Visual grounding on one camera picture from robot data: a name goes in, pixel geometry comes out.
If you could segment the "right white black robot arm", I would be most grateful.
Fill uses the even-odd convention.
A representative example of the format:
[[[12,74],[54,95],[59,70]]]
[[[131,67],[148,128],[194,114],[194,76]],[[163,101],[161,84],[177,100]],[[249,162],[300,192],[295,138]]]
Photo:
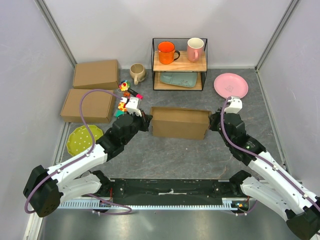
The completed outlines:
[[[265,179],[269,186],[245,171],[231,178],[229,191],[235,197],[253,197],[284,219],[301,240],[320,233],[320,197],[295,180],[266,148],[246,133],[239,114],[219,108],[209,116],[211,131],[218,132],[235,159]]]

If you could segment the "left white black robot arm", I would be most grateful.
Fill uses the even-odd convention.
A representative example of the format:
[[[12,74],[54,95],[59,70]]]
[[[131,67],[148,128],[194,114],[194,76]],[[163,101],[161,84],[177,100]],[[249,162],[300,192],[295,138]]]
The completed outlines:
[[[78,155],[49,168],[36,166],[23,190],[25,212],[36,213],[43,218],[70,199],[94,193],[99,197],[106,196],[110,191],[107,177],[102,173],[91,173],[86,177],[80,175],[118,156],[139,131],[149,130],[152,118],[142,109],[138,114],[123,114],[95,144]]]

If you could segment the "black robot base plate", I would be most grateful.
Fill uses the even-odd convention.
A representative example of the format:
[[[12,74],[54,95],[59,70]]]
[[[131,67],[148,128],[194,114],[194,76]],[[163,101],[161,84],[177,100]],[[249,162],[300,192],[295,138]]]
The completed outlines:
[[[126,206],[220,205],[223,198],[247,198],[238,184],[215,179],[115,178],[94,195]]]

